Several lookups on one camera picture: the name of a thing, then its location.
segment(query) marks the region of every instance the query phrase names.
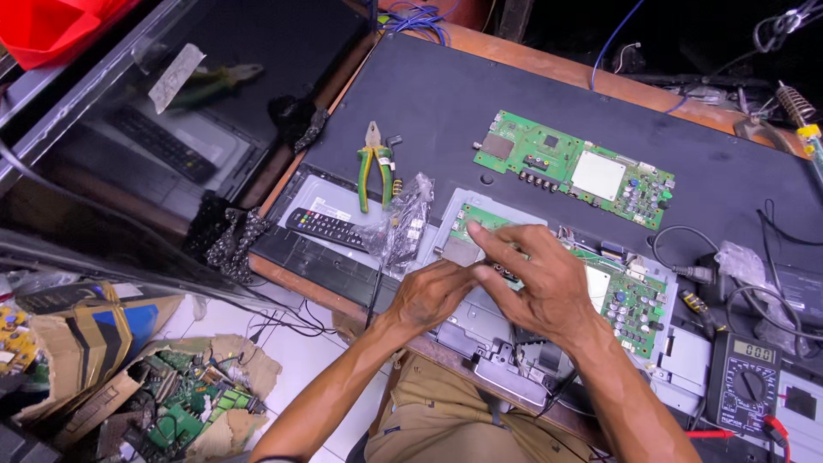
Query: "khaki pants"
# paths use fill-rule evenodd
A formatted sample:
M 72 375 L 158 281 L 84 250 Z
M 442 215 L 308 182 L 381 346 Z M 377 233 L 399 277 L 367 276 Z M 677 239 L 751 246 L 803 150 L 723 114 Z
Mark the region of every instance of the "khaki pants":
M 365 449 L 369 463 L 501 457 L 507 463 L 566 463 L 591 455 L 583 441 L 520 410 L 492 413 L 475 386 L 416 355 L 406 360 Z

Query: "yellow circuit board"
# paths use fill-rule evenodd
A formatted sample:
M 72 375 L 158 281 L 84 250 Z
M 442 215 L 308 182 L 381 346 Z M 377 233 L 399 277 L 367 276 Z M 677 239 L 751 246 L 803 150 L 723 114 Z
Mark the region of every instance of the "yellow circuit board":
M 22 373 L 39 352 L 29 333 L 28 314 L 0 306 L 0 316 L 0 375 Z

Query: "white tile floor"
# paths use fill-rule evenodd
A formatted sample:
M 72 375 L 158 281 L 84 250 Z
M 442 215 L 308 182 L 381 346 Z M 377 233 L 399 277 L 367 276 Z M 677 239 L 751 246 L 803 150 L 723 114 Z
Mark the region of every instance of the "white tile floor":
M 256 289 L 293 307 L 297 307 L 303 300 L 299 295 L 270 283 Z M 312 302 L 309 303 L 308 310 L 324 325 L 332 326 L 332 314 L 329 310 Z M 306 309 L 301 312 L 301 315 L 309 318 L 305 312 Z M 282 321 L 301 324 L 292 314 L 278 313 L 276 317 Z M 210 300 L 207 304 L 206 316 L 200 321 L 195 321 L 192 298 L 187 296 L 155 339 L 192 338 L 215 334 L 250 336 L 258 329 L 252 328 L 246 334 L 247 326 L 262 322 L 263 319 L 260 316 L 216 300 Z M 260 335 L 257 346 L 262 348 L 269 357 L 277 360 L 283 366 L 283 372 L 277 378 L 277 385 L 272 393 L 264 400 L 264 404 L 271 410 L 268 413 L 271 415 L 271 421 L 255 433 L 247 449 L 254 446 L 271 422 L 277 418 L 277 414 L 282 412 L 304 387 L 347 348 L 346 343 L 336 334 L 306 338 L 285 326 L 266 327 Z M 311 463 L 342 463 L 346 459 L 349 450 L 360 440 L 374 420 L 390 372 L 391 367 L 387 364 L 375 375 L 337 430 L 311 459 Z

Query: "hand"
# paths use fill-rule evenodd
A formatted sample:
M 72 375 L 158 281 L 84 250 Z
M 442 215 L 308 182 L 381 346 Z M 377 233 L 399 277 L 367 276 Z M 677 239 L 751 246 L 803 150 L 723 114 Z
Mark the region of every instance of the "hand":
M 476 284 L 471 267 L 438 260 L 406 275 L 380 318 L 398 328 L 405 344 L 449 318 Z
M 583 261 L 567 251 L 548 227 L 502 227 L 492 234 L 469 222 L 468 232 L 489 260 L 523 281 L 523 288 L 514 292 L 491 267 L 479 265 L 473 270 L 509 321 L 547 337 L 569 355 L 581 341 L 590 339 L 592 330 L 608 329 L 588 297 Z M 508 243 L 519 244 L 530 260 Z

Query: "digital multimeter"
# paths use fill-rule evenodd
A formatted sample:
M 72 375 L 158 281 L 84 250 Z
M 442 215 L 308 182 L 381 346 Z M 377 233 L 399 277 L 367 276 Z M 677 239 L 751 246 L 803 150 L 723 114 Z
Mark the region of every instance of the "digital multimeter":
M 719 331 L 714 339 L 706 419 L 722 428 L 766 439 L 763 418 L 774 414 L 780 349 Z

